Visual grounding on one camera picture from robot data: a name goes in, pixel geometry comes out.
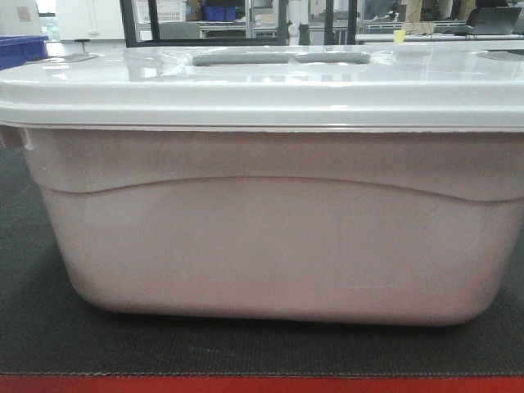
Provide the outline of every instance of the blue bin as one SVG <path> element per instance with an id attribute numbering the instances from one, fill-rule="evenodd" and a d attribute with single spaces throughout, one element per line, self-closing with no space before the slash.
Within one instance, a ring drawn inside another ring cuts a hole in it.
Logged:
<path id="1" fill-rule="evenodd" d="M 225 22 L 235 20 L 235 13 L 235 7 L 204 7 L 204 17 L 210 22 Z"/>
<path id="2" fill-rule="evenodd" d="M 0 36 L 0 70 L 47 57 L 47 35 Z"/>

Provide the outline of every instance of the plastic storage container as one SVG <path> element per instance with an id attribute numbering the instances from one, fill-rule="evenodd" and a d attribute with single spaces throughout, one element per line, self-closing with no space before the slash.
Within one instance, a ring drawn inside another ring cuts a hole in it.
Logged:
<path id="1" fill-rule="evenodd" d="M 0 36 L 0 70 L 47 57 L 45 35 Z"/>
<path id="2" fill-rule="evenodd" d="M 204 18 L 209 22 L 235 20 L 235 7 L 204 6 Z"/>
<path id="3" fill-rule="evenodd" d="M 486 309 L 524 216 L 524 62 L 363 49 L 133 48 L 0 72 L 3 132 L 79 294 L 351 323 Z"/>

